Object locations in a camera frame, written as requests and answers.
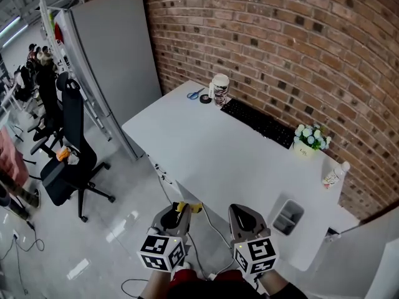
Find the ceiling light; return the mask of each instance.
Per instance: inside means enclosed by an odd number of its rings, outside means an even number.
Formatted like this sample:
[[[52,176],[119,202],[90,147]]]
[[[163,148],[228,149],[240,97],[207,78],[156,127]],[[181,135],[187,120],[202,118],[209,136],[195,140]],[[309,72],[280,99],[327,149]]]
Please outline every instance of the ceiling light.
[[[18,21],[20,20],[20,17],[16,17],[15,20],[13,20],[8,26],[6,26],[1,32],[0,32],[0,38],[6,34],[6,32],[11,29]]]
[[[13,40],[13,38],[15,38],[18,34],[20,34],[23,30],[25,30],[27,28],[27,25],[26,26],[24,26],[21,30],[19,30],[17,33],[15,33],[11,38],[9,38],[9,40],[6,42],[6,43],[4,43],[3,45],[2,45],[2,47],[5,47],[6,45],[8,45],[8,43],[10,43],[12,40]]]

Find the water bottle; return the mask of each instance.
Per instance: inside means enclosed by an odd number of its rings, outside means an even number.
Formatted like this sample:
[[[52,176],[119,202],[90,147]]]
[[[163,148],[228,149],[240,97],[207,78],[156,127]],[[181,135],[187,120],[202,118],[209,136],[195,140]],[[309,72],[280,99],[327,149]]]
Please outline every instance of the water bottle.
[[[230,79],[225,74],[216,74],[212,82],[209,83],[209,91],[213,90],[214,103],[216,106],[221,107],[226,103],[229,83]]]
[[[330,189],[332,186],[337,184],[341,179],[345,177],[346,172],[350,169],[350,164],[348,162],[343,162],[329,172],[323,179],[322,183],[325,188]]]

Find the black keyboard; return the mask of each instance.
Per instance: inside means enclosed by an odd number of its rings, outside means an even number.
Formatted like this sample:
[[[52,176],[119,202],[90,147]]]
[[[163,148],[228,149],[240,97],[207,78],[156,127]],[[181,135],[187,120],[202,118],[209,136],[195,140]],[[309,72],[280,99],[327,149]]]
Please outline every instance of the black keyboard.
[[[231,99],[222,107],[221,111],[247,124],[264,137],[270,138],[287,149],[291,147],[294,141],[294,130],[279,123],[270,115],[265,115],[243,102]]]

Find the power outlet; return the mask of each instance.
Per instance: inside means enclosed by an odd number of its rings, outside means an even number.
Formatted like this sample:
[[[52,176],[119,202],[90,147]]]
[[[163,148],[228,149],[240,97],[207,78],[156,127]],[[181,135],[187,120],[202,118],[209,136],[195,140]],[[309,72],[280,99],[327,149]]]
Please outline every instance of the power outlet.
[[[12,230],[12,236],[17,236],[17,239],[19,239],[19,234],[15,231],[15,229]]]

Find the pink clothing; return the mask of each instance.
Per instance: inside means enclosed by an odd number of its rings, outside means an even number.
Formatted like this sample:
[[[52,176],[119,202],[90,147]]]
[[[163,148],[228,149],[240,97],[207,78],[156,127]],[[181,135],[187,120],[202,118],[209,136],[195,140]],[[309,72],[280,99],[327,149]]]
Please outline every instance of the pink clothing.
[[[29,177],[22,154],[16,149],[5,126],[0,130],[0,168],[21,187]]]

